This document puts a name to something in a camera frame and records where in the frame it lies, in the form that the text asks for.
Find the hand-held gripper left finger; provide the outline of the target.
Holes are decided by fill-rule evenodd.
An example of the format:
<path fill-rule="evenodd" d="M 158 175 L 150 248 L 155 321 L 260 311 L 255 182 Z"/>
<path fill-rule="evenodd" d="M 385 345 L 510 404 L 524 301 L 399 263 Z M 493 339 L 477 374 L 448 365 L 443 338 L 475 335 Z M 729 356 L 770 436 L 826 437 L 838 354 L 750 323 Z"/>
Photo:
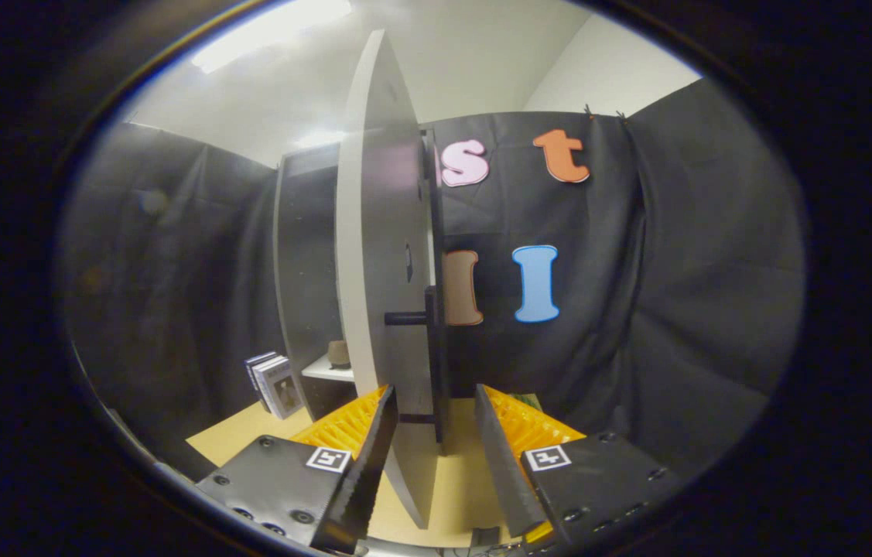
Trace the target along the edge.
<path fill-rule="evenodd" d="M 289 439 L 260 435 L 197 484 L 276 540 L 352 554 L 365 539 L 399 419 L 392 385 Z"/>

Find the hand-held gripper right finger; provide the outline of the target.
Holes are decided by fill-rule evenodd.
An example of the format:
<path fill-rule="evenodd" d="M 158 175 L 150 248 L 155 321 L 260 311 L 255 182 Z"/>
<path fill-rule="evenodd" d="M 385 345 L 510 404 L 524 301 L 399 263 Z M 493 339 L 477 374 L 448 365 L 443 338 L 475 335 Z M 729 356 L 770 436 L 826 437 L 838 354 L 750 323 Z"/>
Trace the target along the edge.
<path fill-rule="evenodd" d="M 622 546 L 681 480 L 610 431 L 584 434 L 489 385 L 475 419 L 499 507 L 523 546 Z"/>

